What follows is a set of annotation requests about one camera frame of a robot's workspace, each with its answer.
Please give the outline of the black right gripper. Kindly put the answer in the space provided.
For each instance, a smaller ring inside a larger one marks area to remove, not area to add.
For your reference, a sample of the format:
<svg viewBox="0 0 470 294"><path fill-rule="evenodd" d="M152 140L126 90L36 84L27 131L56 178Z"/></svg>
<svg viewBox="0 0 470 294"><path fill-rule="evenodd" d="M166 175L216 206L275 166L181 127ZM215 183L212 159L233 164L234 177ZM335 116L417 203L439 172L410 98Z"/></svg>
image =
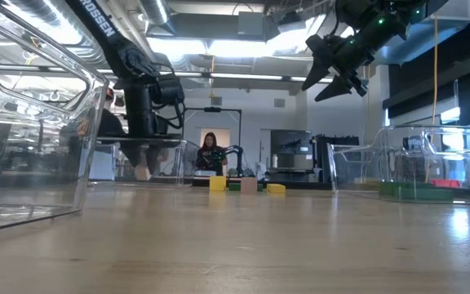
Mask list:
<svg viewBox="0 0 470 294"><path fill-rule="evenodd" d="M306 44L312 51L313 65L301 90L306 91L318 83L332 67L338 74L315 97L315 101L350 94L352 88L358 95L364 96L367 93L367 86L357 76L357 69L372 63L375 60L375 53L396 35L406 39L405 20L374 18L356 34L340 41L333 53L332 64L331 49L327 40L320 36L310 36Z"/></svg>

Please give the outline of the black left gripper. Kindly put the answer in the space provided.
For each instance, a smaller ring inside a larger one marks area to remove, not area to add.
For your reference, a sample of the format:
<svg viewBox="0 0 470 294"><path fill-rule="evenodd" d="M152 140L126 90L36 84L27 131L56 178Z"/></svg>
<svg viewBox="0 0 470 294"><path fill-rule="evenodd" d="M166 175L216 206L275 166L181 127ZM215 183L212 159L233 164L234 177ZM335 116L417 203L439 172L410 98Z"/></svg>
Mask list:
<svg viewBox="0 0 470 294"><path fill-rule="evenodd" d="M126 120L128 134L133 138L167 138L168 124L156 115L153 102L161 100L161 89L158 84L130 84L124 89L126 103ZM140 164L140 143L122 141L120 150L133 167ZM168 149L150 145L145 150L148 170L151 174L159 174L161 164L168 160Z"/></svg>

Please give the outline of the green wooden block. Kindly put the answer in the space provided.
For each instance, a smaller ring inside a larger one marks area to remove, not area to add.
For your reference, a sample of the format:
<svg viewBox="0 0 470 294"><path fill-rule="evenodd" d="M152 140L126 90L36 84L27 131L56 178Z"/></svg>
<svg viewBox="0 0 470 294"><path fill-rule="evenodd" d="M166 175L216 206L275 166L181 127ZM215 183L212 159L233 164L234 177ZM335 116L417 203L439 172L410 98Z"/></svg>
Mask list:
<svg viewBox="0 0 470 294"><path fill-rule="evenodd" d="M414 203L452 203L454 193L449 189L407 189L400 188L395 199Z"/></svg>
<svg viewBox="0 0 470 294"><path fill-rule="evenodd" d="M228 189L233 190L233 191L240 191L242 188L242 185L240 183L229 183L228 184ZM264 186L262 184L257 184L257 191L262 192L264 190Z"/></svg>
<svg viewBox="0 0 470 294"><path fill-rule="evenodd" d="M399 188L403 189L429 189L434 184L429 183L405 183L405 182L381 182L379 183L380 196L393 196Z"/></svg>

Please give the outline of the person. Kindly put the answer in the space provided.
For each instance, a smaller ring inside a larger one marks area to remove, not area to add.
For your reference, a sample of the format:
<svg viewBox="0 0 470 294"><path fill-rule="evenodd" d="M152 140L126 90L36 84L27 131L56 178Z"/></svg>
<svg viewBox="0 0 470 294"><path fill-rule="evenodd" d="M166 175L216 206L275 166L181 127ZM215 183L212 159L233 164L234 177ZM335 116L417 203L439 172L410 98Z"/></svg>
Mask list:
<svg viewBox="0 0 470 294"><path fill-rule="evenodd" d="M225 148L217 145L213 132L206 133L202 147L197 151L197 169L215 172L217 176L222 176L226 164Z"/></svg>
<svg viewBox="0 0 470 294"><path fill-rule="evenodd" d="M113 89L108 87L104 100L104 108L101 114L98 137L123 137L126 135L122 128L122 123L111 111L110 107L114 102Z"/></svg>

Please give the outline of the long ceiling light strip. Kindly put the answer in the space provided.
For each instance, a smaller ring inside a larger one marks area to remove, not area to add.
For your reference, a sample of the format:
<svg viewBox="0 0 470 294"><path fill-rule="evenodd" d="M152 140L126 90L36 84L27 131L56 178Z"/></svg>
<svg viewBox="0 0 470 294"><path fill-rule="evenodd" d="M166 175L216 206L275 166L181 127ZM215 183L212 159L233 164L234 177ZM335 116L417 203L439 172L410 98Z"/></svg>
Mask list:
<svg viewBox="0 0 470 294"><path fill-rule="evenodd" d="M248 74L248 73L173 72L173 74L179 78L227 78L227 79L264 80L264 81L279 81L279 82L305 82L306 81L306 77Z"/></svg>

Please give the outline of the grey ceiling box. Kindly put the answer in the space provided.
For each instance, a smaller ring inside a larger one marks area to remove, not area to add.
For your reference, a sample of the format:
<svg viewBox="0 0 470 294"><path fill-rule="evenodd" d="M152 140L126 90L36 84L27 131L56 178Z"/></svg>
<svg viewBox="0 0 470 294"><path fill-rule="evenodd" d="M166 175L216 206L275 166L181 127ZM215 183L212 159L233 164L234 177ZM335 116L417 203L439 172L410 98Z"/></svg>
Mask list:
<svg viewBox="0 0 470 294"><path fill-rule="evenodd" d="M261 12L240 11L237 15L237 35L248 38L262 38L264 15Z"/></svg>

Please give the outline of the grey equipment cabinet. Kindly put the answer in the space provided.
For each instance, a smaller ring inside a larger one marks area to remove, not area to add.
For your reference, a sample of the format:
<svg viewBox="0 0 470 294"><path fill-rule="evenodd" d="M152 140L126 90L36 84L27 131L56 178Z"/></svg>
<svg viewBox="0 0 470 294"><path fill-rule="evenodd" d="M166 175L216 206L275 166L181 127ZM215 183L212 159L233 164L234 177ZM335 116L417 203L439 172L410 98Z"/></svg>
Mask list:
<svg viewBox="0 0 470 294"><path fill-rule="evenodd" d="M268 169L271 181L308 182L313 174L313 143L310 131L271 130ZM272 156L278 156L278 168L272 168Z"/></svg>

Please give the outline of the red box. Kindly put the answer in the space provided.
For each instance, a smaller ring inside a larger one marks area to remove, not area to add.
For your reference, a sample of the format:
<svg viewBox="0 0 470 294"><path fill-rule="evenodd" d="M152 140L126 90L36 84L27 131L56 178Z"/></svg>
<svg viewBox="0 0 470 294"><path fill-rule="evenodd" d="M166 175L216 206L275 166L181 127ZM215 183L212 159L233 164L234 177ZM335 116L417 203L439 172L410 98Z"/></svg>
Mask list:
<svg viewBox="0 0 470 294"><path fill-rule="evenodd" d="M436 187L459 189L462 187L459 180L433 179L430 183Z"/></svg>

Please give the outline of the black gantry frame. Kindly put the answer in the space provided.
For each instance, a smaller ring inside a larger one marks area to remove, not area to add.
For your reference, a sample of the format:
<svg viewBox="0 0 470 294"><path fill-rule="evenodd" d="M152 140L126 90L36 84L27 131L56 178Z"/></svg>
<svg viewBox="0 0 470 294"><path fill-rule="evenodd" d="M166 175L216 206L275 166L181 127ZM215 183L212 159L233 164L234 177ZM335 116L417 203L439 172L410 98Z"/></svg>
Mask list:
<svg viewBox="0 0 470 294"><path fill-rule="evenodd" d="M215 106L208 106L208 107L203 107L203 108L196 108L196 107L185 107L183 110L183 115L184 118L186 118L186 113L188 111L202 111L205 113L221 113L221 112L235 112L238 114L238 138L237 138L237 145L240 146L241 141L242 141L242 110L241 109L223 109L220 107L215 107Z"/></svg>

